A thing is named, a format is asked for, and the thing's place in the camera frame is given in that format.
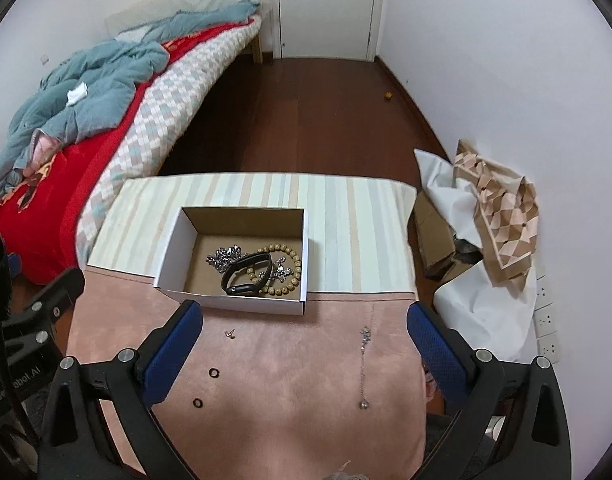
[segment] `red blanket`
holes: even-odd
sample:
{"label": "red blanket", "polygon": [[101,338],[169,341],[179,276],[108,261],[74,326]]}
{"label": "red blanket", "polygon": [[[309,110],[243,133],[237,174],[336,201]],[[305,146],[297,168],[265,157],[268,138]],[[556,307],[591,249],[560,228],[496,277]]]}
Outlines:
{"label": "red blanket", "polygon": [[[168,64],[198,43],[240,26],[220,25],[165,43],[170,53]],[[48,283],[67,267],[77,266],[75,237],[80,212],[156,77],[137,87],[134,100],[117,128],[68,146],[55,156],[50,173],[38,184],[27,208],[20,211],[17,205],[28,191],[27,185],[0,206],[0,234],[6,249],[21,256],[22,272],[32,282]]]}

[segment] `brown cardboard box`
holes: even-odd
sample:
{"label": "brown cardboard box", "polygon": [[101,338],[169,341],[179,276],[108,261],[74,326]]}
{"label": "brown cardboard box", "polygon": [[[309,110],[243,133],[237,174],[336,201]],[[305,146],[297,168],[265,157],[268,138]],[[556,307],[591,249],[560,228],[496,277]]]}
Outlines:
{"label": "brown cardboard box", "polygon": [[417,196],[413,214],[426,278],[441,284],[448,283],[473,266],[461,261],[452,228],[439,214],[425,191]]}
{"label": "brown cardboard box", "polygon": [[[252,254],[270,243],[286,244],[301,257],[299,286],[285,296],[227,296],[222,275],[206,263],[219,247],[236,244]],[[273,260],[283,253],[273,253]],[[290,258],[286,262],[291,266]],[[265,314],[302,316],[308,276],[308,213],[302,209],[184,207],[171,227],[154,286],[177,301]],[[248,283],[245,270],[231,284]]]}

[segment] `geometric patterned bag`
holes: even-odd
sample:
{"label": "geometric patterned bag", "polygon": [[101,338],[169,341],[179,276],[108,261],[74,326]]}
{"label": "geometric patterned bag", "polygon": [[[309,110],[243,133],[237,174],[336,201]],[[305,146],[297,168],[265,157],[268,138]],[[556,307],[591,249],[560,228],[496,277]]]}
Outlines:
{"label": "geometric patterned bag", "polygon": [[459,141],[454,176],[474,184],[474,224],[482,239],[484,264],[495,285],[512,280],[523,290],[537,247],[535,186],[525,176],[481,157]]}

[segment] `black ring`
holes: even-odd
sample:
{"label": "black ring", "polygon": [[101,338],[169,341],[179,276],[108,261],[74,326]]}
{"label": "black ring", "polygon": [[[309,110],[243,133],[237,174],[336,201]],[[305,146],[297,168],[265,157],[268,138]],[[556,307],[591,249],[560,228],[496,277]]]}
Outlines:
{"label": "black ring", "polygon": [[[246,269],[246,267],[251,267],[255,264],[259,264],[261,262],[267,262],[268,268],[265,270],[263,276],[259,279],[259,283],[246,283],[246,285],[232,285],[228,286],[228,282],[232,278],[232,275],[241,269]],[[229,296],[236,296],[238,294],[249,294],[259,293],[262,288],[268,283],[268,279],[270,278],[270,274],[273,270],[273,259],[270,256],[270,253],[253,253],[248,256],[244,256],[238,260],[235,260],[228,266],[226,272],[224,272],[224,276],[221,278],[221,288],[228,294]]]}

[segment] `door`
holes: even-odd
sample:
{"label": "door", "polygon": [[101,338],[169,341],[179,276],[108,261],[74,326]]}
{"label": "door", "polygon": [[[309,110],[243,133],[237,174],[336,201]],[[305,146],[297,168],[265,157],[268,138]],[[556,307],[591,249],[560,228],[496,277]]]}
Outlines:
{"label": "door", "polygon": [[282,57],[366,60],[372,6],[373,0],[279,0]]}

